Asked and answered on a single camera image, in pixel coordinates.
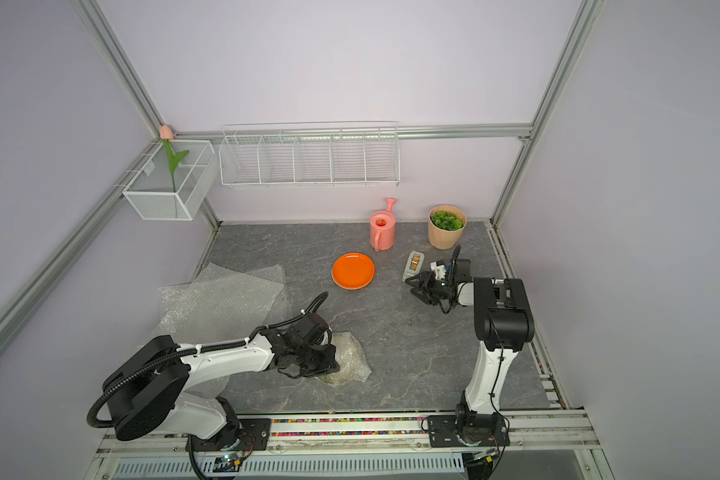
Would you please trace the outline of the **orange plate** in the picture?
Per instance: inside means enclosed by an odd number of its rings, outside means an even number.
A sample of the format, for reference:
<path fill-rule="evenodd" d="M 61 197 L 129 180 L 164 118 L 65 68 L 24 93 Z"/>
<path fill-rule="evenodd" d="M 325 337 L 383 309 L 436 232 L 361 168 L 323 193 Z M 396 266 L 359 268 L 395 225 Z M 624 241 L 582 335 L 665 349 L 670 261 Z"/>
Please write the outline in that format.
<path fill-rule="evenodd" d="M 334 283 L 346 290 L 364 288 L 372 282 L 374 276 L 374 262 L 362 253 L 348 253 L 340 256 L 331 269 Z"/>

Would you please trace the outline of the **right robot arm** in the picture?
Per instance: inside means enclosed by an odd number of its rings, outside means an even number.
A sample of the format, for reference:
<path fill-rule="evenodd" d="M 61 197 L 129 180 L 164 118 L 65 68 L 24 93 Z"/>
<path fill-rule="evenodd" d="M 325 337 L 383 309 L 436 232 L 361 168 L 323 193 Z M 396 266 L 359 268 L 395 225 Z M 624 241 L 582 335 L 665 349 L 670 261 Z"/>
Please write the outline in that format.
<path fill-rule="evenodd" d="M 458 435 L 506 433 L 501 394 L 515 358 L 535 336 L 535 323 L 525 285 L 519 278 L 477 277 L 471 261 L 454 247 L 450 262 L 434 262 L 427 271 L 410 274 L 404 283 L 427 305 L 448 314 L 458 307 L 473 311 L 478 356 L 467 387 L 455 409 Z"/>

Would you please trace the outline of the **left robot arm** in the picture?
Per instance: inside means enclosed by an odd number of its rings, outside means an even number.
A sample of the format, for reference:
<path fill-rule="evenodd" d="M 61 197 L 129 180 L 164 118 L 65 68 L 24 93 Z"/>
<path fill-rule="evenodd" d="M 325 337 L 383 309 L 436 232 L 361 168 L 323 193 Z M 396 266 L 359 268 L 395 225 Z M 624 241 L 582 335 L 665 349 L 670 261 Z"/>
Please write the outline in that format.
<path fill-rule="evenodd" d="M 186 435 L 192 446 L 233 449 L 249 433 L 231 403 L 197 396 L 195 387 L 240 373 L 274 370 L 299 379 L 339 369 L 333 331 L 313 310 L 239 340 L 190 345 L 160 335 L 104 381 L 86 422 L 113 429 L 120 441 L 164 431 Z"/>

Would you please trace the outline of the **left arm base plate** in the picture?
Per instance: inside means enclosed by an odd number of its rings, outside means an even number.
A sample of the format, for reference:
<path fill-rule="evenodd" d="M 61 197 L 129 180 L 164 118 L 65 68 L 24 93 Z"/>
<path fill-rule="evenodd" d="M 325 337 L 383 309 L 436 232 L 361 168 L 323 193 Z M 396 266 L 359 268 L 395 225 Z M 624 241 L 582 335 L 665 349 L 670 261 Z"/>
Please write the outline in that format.
<path fill-rule="evenodd" d="M 186 450 L 194 452 L 263 451 L 267 448 L 272 420 L 265 417 L 244 418 L 223 427 L 210 439 L 190 437 Z"/>

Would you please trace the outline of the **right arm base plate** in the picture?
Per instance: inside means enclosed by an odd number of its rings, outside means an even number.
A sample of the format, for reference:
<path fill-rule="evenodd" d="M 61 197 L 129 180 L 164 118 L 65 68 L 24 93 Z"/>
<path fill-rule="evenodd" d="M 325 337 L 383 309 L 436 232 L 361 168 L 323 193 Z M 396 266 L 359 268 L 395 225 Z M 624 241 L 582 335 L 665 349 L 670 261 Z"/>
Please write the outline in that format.
<path fill-rule="evenodd" d="M 497 414 L 476 414 L 457 419 L 455 414 L 430 415 L 422 421 L 435 448 L 505 447 L 510 444 L 509 428 Z"/>

